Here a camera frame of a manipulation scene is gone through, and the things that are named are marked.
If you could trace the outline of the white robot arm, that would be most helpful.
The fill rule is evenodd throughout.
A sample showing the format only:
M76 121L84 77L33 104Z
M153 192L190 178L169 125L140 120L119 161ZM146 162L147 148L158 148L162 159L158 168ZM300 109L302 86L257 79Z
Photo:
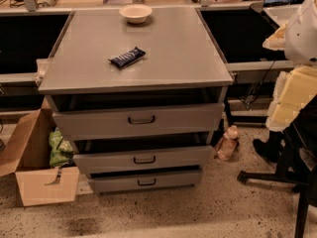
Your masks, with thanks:
M284 51L294 69L282 71L274 86L266 126L273 132L287 128L317 95L317 0L304 0L263 47Z

